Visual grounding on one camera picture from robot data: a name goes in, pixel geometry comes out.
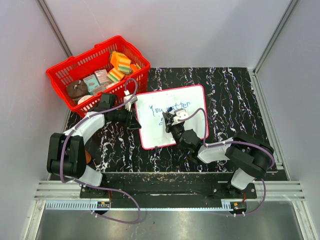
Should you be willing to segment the striped sponge block lower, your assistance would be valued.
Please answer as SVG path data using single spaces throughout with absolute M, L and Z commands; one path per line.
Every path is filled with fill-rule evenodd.
M 108 72 L 107 77 L 115 83 L 122 81 L 125 77 L 125 74 L 114 67 Z

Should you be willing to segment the teal small box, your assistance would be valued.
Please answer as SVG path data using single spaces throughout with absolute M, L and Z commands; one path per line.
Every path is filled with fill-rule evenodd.
M 94 74 L 83 78 L 83 82 L 86 84 L 87 90 L 90 95 L 94 95 L 93 93 L 94 89 L 100 86 L 100 83 Z

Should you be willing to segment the red plastic basket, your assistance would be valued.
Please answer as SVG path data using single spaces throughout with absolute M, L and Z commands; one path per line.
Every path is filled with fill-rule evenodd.
M 149 70 L 151 64 L 141 52 L 122 36 L 116 35 L 104 42 L 98 43 L 94 48 L 78 55 L 71 56 L 67 60 L 47 69 L 46 74 L 57 95 L 66 103 L 73 113 L 83 118 L 86 113 L 101 99 L 101 94 L 92 96 L 81 104 L 77 104 L 67 93 L 67 86 L 76 80 L 81 80 L 94 74 L 95 71 L 113 67 L 109 61 L 113 51 L 125 54 L 134 64 L 141 69 L 132 75 L 137 82 L 137 93 L 145 93 L 148 88 Z

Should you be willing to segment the striped sponge block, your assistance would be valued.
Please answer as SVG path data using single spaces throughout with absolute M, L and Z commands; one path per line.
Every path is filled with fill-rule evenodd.
M 117 60 L 117 69 L 126 74 L 126 75 L 129 75 L 131 72 L 132 72 L 132 69 L 131 69 L 131 60 L 127 57 L 120 57 L 118 60 Z
M 115 83 L 122 81 L 125 77 L 125 74 L 114 67 L 108 72 L 107 77 Z

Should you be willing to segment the pink small box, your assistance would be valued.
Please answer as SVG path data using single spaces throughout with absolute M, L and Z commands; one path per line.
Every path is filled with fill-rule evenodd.
M 106 69 L 96 70 L 94 74 L 100 85 L 110 83 L 110 79 L 108 78 L 108 72 Z

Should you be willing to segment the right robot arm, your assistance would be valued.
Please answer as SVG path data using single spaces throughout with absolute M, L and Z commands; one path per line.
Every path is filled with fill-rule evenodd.
M 231 161 L 236 170 L 227 186 L 228 194 L 239 198 L 246 187 L 256 179 L 263 179 L 267 170 L 275 164 L 274 149 L 263 141 L 237 131 L 233 137 L 220 142 L 206 143 L 193 129 L 184 128 L 185 121 L 190 120 L 199 111 L 188 115 L 184 108 L 162 114 L 165 132 L 172 135 L 175 143 L 187 152 L 187 158 L 195 163 L 209 164 L 216 161 Z

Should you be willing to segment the pink framed whiteboard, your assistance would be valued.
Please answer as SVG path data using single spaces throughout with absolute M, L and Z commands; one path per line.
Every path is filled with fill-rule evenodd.
M 209 136 L 209 125 L 202 110 L 206 110 L 205 90 L 200 84 L 158 90 L 137 95 L 135 110 L 141 125 L 139 130 L 141 146 L 145 150 L 175 145 L 171 133 L 165 131 L 163 112 L 173 107 L 175 110 L 185 109 L 189 120 L 184 122 L 185 130 L 194 130 L 201 139 Z

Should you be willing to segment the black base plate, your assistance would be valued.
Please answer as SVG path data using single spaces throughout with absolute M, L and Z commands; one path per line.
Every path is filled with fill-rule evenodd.
M 200 172 L 107 172 L 104 187 L 130 194 L 142 209 L 209 209 L 222 200 L 256 200 L 253 183 L 244 190 L 232 187 L 232 173 Z

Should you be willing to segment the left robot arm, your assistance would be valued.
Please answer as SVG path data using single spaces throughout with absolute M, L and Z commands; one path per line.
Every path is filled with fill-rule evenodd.
M 85 117 L 74 127 L 63 133 L 50 136 L 46 169 L 52 175 L 60 176 L 61 181 L 74 179 L 91 186 L 91 192 L 98 198 L 107 195 L 108 185 L 103 174 L 87 164 L 85 145 L 87 141 L 107 123 L 122 123 L 129 130 L 141 128 L 133 105 L 137 97 L 125 91 L 124 103 L 116 106 L 117 96 L 103 93 Z

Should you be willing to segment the orange cylindrical bottle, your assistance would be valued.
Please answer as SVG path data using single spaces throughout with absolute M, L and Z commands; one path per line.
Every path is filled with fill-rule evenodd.
M 90 155 L 90 153 L 88 151 L 85 151 L 85 159 L 86 159 L 87 164 L 89 164 L 92 160 L 92 156 Z

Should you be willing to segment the aluminium rail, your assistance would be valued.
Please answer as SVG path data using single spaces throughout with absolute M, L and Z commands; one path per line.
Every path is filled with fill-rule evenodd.
M 227 198 L 218 196 L 217 189 L 212 194 L 200 193 L 134 193 L 129 199 L 122 193 L 102 193 L 90 196 L 88 189 L 77 183 L 63 184 L 59 181 L 41 181 L 34 199 L 44 201 L 52 210 L 89 211 L 231 211 L 233 203 L 303 202 L 305 196 L 296 181 L 260 181 L 253 183 L 245 197 Z

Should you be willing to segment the brown round doughnut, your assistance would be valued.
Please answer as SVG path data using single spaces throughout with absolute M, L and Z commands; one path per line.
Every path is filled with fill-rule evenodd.
M 72 82 L 66 87 L 67 95 L 76 100 L 89 94 L 88 86 L 82 80 Z

